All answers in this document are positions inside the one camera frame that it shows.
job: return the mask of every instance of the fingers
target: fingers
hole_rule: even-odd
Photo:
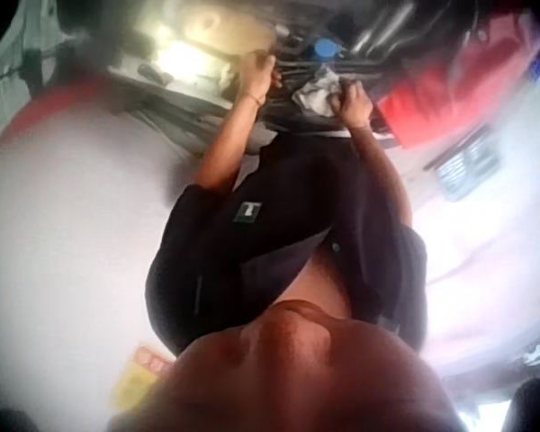
[[[332,98],[330,99],[330,106],[332,107],[332,111],[334,112],[334,114],[340,114],[340,110],[342,109],[342,101],[340,99],[340,94],[334,94],[332,96]]]
[[[273,55],[266,56],[264,60],[264,70],[270,73],[272,72],[272,70],[274,70],[275,65],[276,65],[276,56],[273,56]]]
[[[272,71],[272,84],[276,88],[282,88],[282,74],[276,69]]]

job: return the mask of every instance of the man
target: man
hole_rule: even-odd
[[[280,85],[274,66],[246,56],[237,101],[172,211],[147,300],[179,357],[116,430],[460,430],[415,353],[424,245],[362,86],[332,100],[351,141],[279,136],[232,192]]]

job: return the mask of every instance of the cable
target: cable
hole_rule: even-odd
[[[21,67],[15,67],[14,69],[9,69],[7,72],[0,75],[0,81],[2,81],[4,78],[8,78],[10,75],[19,72]]]
[[[54,57],[55,55],[56,55],[56,51],[54,49],[43,51],[40,57],[40,61],[49,59],[51,57]],[[23,68],[23,65],[20,65],[19,67],[14,67],[12,69],[8,69],[6,72],[0,75],[0,81],[2,81],[5,78],[8,78],[10,75],[15,74],[16,72],[20,72],[22,68]]]

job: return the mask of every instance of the bracelet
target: bracelet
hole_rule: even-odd
[[[255,97],[253,94],[251,94],[250,92],[242,92],[242,93],[240,93],[240,94],[238,95],[238,97],[237,97],[237,100],[238,100],[241,96],[247,96],[247,97],[249,97],[250,99],[253,99],[254,102],[256,102],[256,104],[257,104],[258,106],[264,105],[264,102],[260,102],[260,100],[259,100],[257,97]]]

